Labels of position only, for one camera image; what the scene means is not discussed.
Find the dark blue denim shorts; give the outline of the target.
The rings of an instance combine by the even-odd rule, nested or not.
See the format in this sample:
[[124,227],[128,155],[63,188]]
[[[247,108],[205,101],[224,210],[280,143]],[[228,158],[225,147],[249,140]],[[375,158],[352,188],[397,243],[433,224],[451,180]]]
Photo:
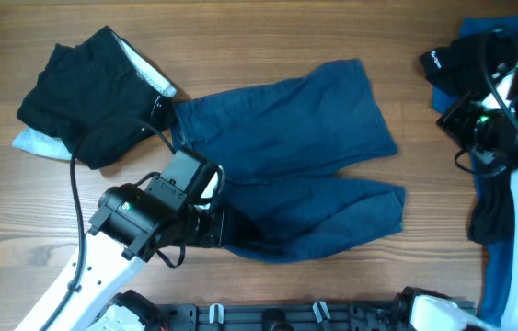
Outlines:
[[292,263],[400,232],[406,191],[340,170],[397,144],[357,59],[281,82],[180,102],[173,140],[220,165],[223,246]]

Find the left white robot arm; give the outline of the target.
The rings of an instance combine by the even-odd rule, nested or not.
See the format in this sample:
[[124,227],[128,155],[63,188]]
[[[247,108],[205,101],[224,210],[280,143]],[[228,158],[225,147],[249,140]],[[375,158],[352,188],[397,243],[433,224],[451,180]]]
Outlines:
[[108,189],[61,274],[19,324],[21,330],[168,330],[166,314],[123,286],[162,250],[216,248],[224,219],[210,207],[223,169],[183,147],[161,173]]

